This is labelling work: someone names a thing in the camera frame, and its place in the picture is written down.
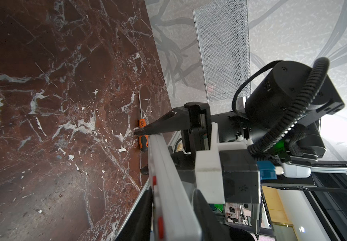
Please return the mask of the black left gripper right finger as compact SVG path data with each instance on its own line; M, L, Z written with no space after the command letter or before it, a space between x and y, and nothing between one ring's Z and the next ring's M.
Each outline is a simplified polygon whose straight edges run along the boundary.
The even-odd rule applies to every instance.
M200 190L193 192L193 209L202 229L203 241L254 241L252 235L242 229L218 222Z

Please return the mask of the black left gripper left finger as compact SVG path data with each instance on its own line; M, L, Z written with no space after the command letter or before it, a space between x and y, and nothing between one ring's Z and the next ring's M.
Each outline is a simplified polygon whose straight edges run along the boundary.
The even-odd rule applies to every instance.
M152 190L146 191L131 212L116 241L149 241L152 221Z

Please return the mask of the white remote control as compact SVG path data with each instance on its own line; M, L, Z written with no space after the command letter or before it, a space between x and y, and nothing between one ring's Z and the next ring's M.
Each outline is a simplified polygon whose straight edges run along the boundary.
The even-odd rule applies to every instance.
M149 135L149 183L156 241L200 241L202 229L161 134Z

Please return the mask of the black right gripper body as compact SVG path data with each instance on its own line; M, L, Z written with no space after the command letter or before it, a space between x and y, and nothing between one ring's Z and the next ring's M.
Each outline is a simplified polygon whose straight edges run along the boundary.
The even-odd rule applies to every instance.
M189 102L184 105L189 116L182 123L189 127L181 130L181 137L176 141L171 157L178 169L194 169L198 151L208 151L211 147L211 111L207 103Z

